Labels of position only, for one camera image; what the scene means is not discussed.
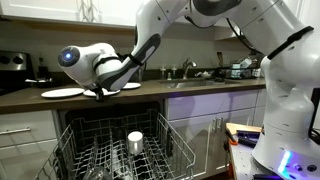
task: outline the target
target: dishwasher basket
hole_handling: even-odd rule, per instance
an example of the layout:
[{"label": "dishwasher basket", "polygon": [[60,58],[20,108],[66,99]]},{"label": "dishwasher basket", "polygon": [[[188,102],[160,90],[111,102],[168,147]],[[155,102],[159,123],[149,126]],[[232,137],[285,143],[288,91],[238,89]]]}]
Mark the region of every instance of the dishwasher basket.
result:
[{"label": "dishwasher basket", "polygon": [[[143,151],[128,152],[127,135],[143,133]],[[111,179],[193,179],[195,154],[156,110],[125,117],[75,118],[36,176],[42,179],[80,179],[104,167]]]}]

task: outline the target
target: kitchen sink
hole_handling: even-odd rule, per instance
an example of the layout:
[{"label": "kitchen sink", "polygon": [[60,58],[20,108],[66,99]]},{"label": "kitchen sink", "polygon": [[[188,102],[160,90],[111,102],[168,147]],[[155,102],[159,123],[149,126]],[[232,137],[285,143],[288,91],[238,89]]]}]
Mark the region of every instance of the kitchen sink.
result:
[{"label": "kitchen sink", "polygon": [[160,81],[160,84],[167,88],[187,88],[187,87],[199,87],[199,86],[213,86],[218,84],[234,84],[233,81],[218,82],[214,80],[206,79],[176,79]]}]

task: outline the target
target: faucet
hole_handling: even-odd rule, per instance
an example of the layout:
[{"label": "faucet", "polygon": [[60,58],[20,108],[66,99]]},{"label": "faucet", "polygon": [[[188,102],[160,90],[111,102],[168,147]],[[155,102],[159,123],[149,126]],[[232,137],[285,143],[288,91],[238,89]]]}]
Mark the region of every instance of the faucet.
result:
[{"label": "faucet", "polygon": [[182,64],[182,68],[183,68],[183,79],[187,79],[187,74],[188,74],[188,70],[190,67],[196,67],[197,64],[193,61],[190,61],[190,58],[187,58],[187,60]]}]

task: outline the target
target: blue light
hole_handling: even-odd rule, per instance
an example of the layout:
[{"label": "blue light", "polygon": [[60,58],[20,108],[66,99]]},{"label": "blue light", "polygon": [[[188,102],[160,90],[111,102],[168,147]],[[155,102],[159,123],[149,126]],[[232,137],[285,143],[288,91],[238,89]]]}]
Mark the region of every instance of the blue light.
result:
[{"label": "blue light", "polygon": [[285,176],[285,177],[289,177],[289,174],[285,170],[285,168],[289,164],[290,158],[291,158],[291,152],[290,151],[286,151],[284,153],[284,156],[283,156],[282,160],[281,160],[280,166],[278,167],[278,172],[280,174],[282,174],[283,176]]},{"label": "blue light", "polygon": [[65,57],[66,60],[70,60],[70,59],[72,59],[72,54],[71,53],[66,53],[64,55],[64,57]]}]

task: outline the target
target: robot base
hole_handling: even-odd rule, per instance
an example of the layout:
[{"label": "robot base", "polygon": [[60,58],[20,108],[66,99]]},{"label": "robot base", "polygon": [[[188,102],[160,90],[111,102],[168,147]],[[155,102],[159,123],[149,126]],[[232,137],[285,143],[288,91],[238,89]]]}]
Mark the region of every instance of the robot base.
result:
[{"label": "robot base", "polygon": [[[271,133],[272,127],[266,127],[266,133]],[[259,164],[286,180],[319,180],[320,147],[309,138],[287,144],[277,139],[268,141],[261,133],[252,155]]]}]

